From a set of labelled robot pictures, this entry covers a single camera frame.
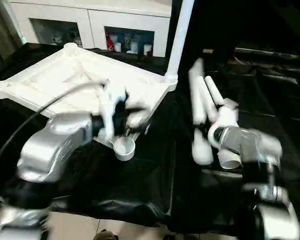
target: white plastic tube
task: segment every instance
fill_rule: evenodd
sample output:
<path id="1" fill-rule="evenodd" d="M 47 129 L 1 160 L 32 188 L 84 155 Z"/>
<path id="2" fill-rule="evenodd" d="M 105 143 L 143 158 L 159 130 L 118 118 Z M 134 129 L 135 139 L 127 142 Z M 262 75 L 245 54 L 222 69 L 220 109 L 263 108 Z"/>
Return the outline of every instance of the white plastic tube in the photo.
<path id="1" fill-rule="evenodd" d="M 170 84 L 170 91 L 174 91 L 178 83 L 178 69 L 182 51 L 184 49 L 185 39 L 194 2 L 195 0 L 183 0 L 182 2 L 178 24 L 174 35 L 168 69 L 165 74 L 165 80 L 167 83 Z"/>
<path id="2" fill-rule="evenodd" d="M 208 87 L 211 97 L 215 103 L 215 105 L 224 105 L 225 100 L 221 96 L 221 93 L 219 92 L 219 89 L 217 88 L 215 82 L 213 81 L 212 77 L 206 76 L 204 78 L 204 81 L 206 83 L 206 86 Z"/>
<path id="3" fill-rule="evenodd" d="M 198 89 L 197 79 L 202 73 L 202 60 L 195 61 L 193 67 L 188 72 L 189 87 L 192 105 L 192 118 L 194 125 L 204 124 L 207 119 L 205 107 L 202 103 L 200 92 Z M 204 138 L 202 132 L 196 128 L 194 129 L 194 139 L 192 143 L 192 157 L 194 162 L 198 165 L 209 165 L 213 162 L 214 157 L 212 148 L 209 142 Z"/>
<path id="4" fill-rule="evenodd" d="M 207 119 L 205 107 L 201 100 L 199 89 L 197 87 L 197 77 L 202 74 L 202 72 L 200 72 L 201 64 L 202 61 L 198 59 L 188 72 L 191 106 L 192 106 L 192 120 L 194 125 L 204 124 Z"/>
<path id="5" fill-rule="evenodd" d="M 202 76 L 196 78 L 196 86 L 199 89 L 205 112 L 210 122 L 214 123 L 217 120 L 218 111 Z"/>

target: white shelf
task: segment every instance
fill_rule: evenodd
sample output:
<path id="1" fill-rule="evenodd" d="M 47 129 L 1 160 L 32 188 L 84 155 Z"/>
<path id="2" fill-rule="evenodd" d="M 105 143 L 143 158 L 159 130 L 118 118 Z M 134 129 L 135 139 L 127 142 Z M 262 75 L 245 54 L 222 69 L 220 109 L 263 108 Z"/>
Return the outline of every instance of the white shelf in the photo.
<path id="1" fill-rule="evenodd" d="M 50 5 L 170 18 L 172 0 L 10 0 L 11 3 Z"/>

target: table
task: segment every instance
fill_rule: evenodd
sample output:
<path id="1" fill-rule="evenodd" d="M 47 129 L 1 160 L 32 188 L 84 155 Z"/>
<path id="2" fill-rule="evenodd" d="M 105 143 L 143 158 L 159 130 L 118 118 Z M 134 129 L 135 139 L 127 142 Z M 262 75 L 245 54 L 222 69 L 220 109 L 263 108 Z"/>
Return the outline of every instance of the table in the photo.
<path id="1" fill-rule="evenodd" d="M 0 67 L 0 80 L 59 49 L 27 43 Z M 162 75 L 167 68 L 164 58 L 92 51 Z M 206 61 L 206 74 L 212 76 L 224 97 L 239 103 L 241 127 L 259 129 L 281 141 L 282 181 L 300 221 L 300 73 Z M 0 100 L 0 147 L 31 113 L 13 101 Z M 191 118 L 184 71 L 176 91 L 168 93 L 155 111 L 148 134 L 137 139 L 132 160 L 116 160 L 112 150 L 97 142 L 73 153 L 55 193 L 53 210 L 145 226 L 164 224 L 179 233 L 236 235 L 233 215 L 241 200 L 242 170 L 226 172 L 217 158 L 209 167 L 195 164 Z M 38 117 L 4 153 L 0 195 L 14 180 L 23 144 L 46 122 L 44 116 Z"/>

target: floor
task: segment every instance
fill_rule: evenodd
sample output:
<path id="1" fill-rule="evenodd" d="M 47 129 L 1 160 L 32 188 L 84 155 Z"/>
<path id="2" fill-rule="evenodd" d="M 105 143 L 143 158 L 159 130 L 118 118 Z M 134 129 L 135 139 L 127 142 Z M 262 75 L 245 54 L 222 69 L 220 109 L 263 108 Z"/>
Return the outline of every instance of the floor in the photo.
<path id="1" fill-rule="evenodd" d="M 94 219 L 68 213 L 52 212 L 48 221 L 52 228 L 50 240 L 92 240 L 103 229 L 112 231 L 120 240 L 162 240 L 167 234 L 176 240 L 235 240 L 236 238 L 206 233 L 183 236 L 169 232 L 165 227 L 145 227 L 124 221 Z"/>

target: white pole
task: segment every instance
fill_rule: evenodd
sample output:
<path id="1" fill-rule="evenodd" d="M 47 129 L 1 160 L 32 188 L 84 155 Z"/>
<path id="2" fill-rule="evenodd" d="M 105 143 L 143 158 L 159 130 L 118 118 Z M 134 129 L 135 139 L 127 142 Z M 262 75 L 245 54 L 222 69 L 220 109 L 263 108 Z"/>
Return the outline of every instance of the white pole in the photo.
<path id="1" fill-rule="evenodd" d="M 167 83 L 170 83 L 169 91 L 174 91 L 177 87 L 178 69 L 182 51 L 184 49 L 185 39 L 194 2 L 195 0 L 183 0 L 182 2 L 178 24 L 173 40 L 169 65 L 165 73 L 165 81 Z"/>

